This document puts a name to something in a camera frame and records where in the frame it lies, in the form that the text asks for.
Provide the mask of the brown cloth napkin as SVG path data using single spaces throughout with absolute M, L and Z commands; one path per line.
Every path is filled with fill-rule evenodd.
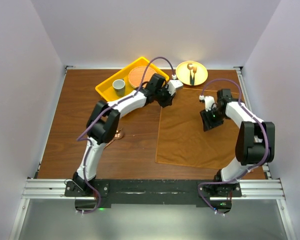
M 222 169 L 235 157 L 238 126 L 229 119 L 204 131 L 199 89 L 178 90 L 171 106 L 161 109 L 156 163 Z

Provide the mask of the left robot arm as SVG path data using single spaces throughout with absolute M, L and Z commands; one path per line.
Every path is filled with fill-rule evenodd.
M 89 196 L 94 191 L 93 181 L 97 175 L 97 166 L 106 145 L 117 132 L 120 119 L 134 110 L 153 102 L 165 108 L 172 105 L 177 90 L 183 87 L 178 79 L 166 81 L 165 77 L 155 73 L 147 83 L 141 83 L 128 95 L 115 101 L 100 100 L 95 105 L 86 124 L 86 130 L 77 141 L 87 141 L 80 166 L 73 174 L 72 181 L 76 191 Z

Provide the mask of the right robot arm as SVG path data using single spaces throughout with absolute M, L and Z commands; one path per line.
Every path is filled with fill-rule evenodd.
M 201 94 L 199 100 L 205 105 L 200 112 L 205 132 L 221 126 L 225 119 L 232 120 L 239 128 L 234 159 L 217 172 L 213 181 L 198 185 L 202 192 L 223 197 L 235 189 L 247 173 L 273 161 L 275 124 L 253 114 L 229 89 L 219 90 L 216 98 Z

